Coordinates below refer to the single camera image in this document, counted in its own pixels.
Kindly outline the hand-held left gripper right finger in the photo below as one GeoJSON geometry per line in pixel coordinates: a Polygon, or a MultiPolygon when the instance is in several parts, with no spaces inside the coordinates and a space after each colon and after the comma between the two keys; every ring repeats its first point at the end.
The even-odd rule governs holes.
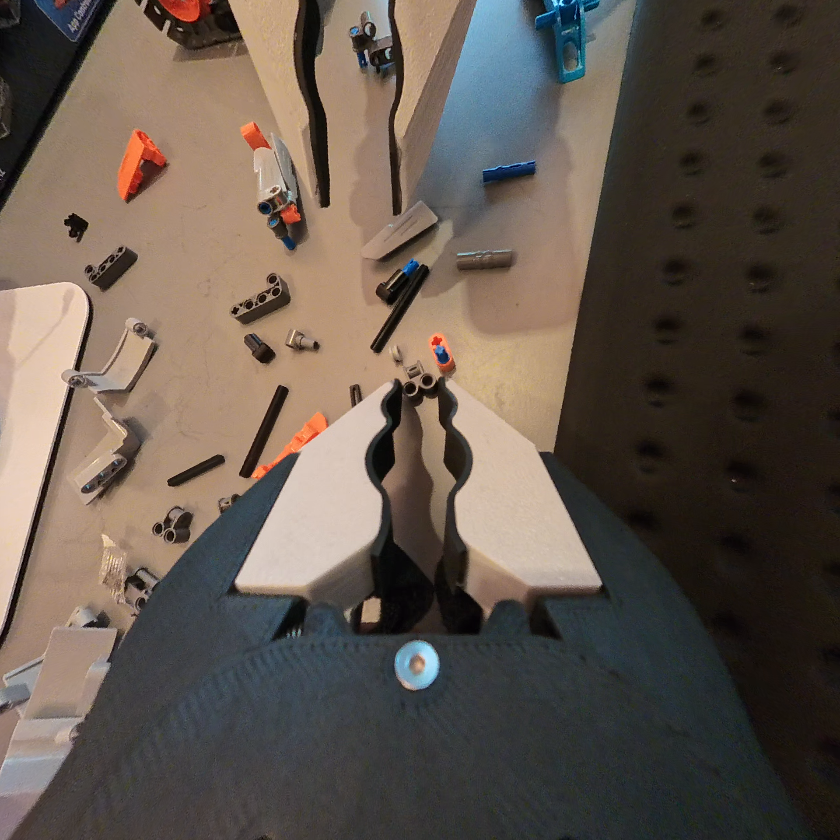
{"type": "Polygon", "coordinates": [[[500,602],[593,595],[599,575],[535,444],[454,381],[437,384],[447,588],[484,615],[500,602]]]}

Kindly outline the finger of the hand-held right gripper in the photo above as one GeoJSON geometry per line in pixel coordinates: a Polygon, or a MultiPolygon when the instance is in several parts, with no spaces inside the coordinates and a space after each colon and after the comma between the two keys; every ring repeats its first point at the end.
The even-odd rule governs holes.
{"type": "Polygon", "coordinates": [[[475,1],[391,1],[395,96],[388,140],[392,212],[403,213],[424,173],[475,1]]]}
{"type": "Polygon", "coordinates": [[[319,2],[235,1],[234,17],[301,183],[328,207],[328,122],[315,72],[319,2]]]}

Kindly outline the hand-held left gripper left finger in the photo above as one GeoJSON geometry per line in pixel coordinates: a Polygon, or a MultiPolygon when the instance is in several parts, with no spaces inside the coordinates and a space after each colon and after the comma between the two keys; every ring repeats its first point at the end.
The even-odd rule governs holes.
{"type": "Polygon", "coordinates": [[[383,384],[294,456],[235,588],[342,611],[375,589],[373,558],[391,526],[382,480],[393,466],[402,387],[383,384]]]}

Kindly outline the light blue frame piece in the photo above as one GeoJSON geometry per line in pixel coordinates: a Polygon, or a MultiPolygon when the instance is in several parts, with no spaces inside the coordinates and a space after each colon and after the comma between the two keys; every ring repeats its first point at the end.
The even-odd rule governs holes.
{"type": "Polygon", "coordinates": [[[544,1],[544,12],[534,21],[536,30],[550,29],[555,42],[558,77],[561,84],[585,75],[585,15],[598,8],[599,1],[544,1]]]}

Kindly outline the black connector with blue pin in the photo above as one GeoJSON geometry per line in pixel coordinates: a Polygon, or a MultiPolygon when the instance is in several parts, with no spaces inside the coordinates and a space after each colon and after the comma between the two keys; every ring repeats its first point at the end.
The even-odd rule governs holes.
{"type": "Polygon", "coordinates": [[[428,266],[410,259],[403,268],[397,269],[390,277],[379,283],[375,295],[387,306],[394,307],[402,300],[417,282],[425,279],[428,266]]]}

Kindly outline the orange triangular panel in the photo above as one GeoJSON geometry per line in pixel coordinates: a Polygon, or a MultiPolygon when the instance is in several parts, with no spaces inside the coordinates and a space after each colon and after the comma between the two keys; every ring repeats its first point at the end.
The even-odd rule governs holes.
{"type": "Polygon", "coordinates": [[[117,176],[118,194],[124,202],[128,202],[138,192],[144,178],[143,166],[147,163],[164,167],[167,158],[147,133],[135,129],[129,138],[117,176]]]}
{"type": "Polygon", "coordinates": [[[279,464],[283,459],[287,458],[290,455],[296,454],[300,451],[303,446],[307,443],[311,442],[315,437],[319,436],[322,432],[324,432],[328,427],[327,418],[321,413],[317,412],[311,416],[311,418],[304,423],[301,427],[301,430],[298,431],[295,436],[291,439],[291,441],[281,450],[279,455],[268,464],[258,466],[254,472],[250,475],[250,478],[253,480],[259,480],[262,478],[267,472],[272,470],[275,466],[279,464]]]}

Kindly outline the black orange tracked robot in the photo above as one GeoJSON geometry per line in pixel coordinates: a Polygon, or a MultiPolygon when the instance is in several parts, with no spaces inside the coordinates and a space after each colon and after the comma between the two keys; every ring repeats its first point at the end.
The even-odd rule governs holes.
{"type": "Polygon", "coordinates": [[[184,49],[204,49],[242,39],[229,1],[135,3],[158,31],[184,49]]]}

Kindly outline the white orange assembled part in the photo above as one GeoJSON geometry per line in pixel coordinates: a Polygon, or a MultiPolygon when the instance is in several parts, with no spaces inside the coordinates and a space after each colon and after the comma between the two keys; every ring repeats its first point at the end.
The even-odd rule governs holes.
{"type": "Polygon", "coordinates": [[[288,251],[297,248],[292,228],[302,221],[298,206],[298,180],[286,144],[275,133],[265,135],[256,122],[240,132],[253,151],[256,206],[271,233],[288,251]]]}

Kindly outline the light grey long bar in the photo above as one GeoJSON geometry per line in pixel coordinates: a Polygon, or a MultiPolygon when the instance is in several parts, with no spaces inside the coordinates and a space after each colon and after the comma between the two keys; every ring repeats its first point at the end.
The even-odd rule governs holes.
{"type": "Polygon", "coordinates": [[[424,202],[418,201],[383,227],[360,251],[363,259],[383,260],[423,235],[438,223],[438,216],[424,202]]]}

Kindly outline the grey axle connector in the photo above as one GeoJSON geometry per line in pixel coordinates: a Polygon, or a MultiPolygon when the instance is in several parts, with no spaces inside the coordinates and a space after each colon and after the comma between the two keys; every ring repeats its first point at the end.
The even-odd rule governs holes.
{"type": "Polygon", "coordinates": [[[122,590],[122,603],[132,615],[140,614],[160,581],[155,573],[144,566],[127,576],[122,590]]]}

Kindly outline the clear plastic piece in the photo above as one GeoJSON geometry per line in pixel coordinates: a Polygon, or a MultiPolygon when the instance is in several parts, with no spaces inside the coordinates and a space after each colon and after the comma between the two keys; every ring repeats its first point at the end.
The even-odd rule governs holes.
{"type": "Polygon", "coordinates": [[[127,555],[109,535],[101,534],[99,582],[111,590],[122,592],[128,577],[127,555]]]}

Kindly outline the medium black axle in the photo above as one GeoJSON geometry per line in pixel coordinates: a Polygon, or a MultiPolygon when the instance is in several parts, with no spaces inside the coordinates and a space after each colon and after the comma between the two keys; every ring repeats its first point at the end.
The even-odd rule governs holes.
{"type": "Polygon", "coordinates": [[[371,351],[373,353],[379,354],[383,351],[383,349],[387,345],[388,340],[393,335],[394,331],[396,330],[396,327],[403,319],[406,311],[409,309],[409,307],[413,303],[413,300],[415,299],[421,287],[423,286],[426,278],[429,275],[429,272],[429,266],[427,266],[426,264],[421,264],[418,268],[414,270],[414,273],[412,273],[412,275],[409,277],[404,289],[402,290],[397,300],[394,302],[390,314],[387,316],[382,327],[380,328],[379,332],[376,334],[373,342],[371,343],[371,351]]]}

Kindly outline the robot kit box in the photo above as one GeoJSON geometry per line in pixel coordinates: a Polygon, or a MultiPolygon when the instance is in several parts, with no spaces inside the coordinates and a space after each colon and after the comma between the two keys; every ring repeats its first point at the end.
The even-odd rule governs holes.
{"type": "Polygon", "coordinates": [[[1,205],[7,203],[58,106],[85,61],[113,1],[98,2],[77,42],[36,2],[23,1],[16,26],[2,29],[2,79],[10,88],[10,133],[1,142],[1,205]]]}

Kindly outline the white book stand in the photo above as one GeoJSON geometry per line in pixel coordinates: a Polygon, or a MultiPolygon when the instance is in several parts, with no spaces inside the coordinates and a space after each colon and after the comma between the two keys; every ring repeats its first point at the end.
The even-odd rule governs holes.
{"type": "Polygon", "coordinates": [[[69,386],[90,320],[70,282],[1,293],[1,628],[14,612],[69,386]]]}

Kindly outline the light grey bracket piece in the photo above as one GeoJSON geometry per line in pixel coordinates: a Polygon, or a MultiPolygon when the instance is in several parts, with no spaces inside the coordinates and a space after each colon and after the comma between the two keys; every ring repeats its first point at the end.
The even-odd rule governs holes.
{"type": "Polygon", "coordinates": [[[134,431],[115,417],[100,398],[94,396],[93,402],[101,410],[106,435],[68,477],[78,499],[85,506],[111,486],[140,449],[140,440],[134,431]]]}
{"type": "Polygon", "coordinates": [[[75,389],[95,394],[129,392],[156,350],[149,327],[137,318],[127,318],[118,346],[100,372],[66,370],[61,379],[75,389]]]}

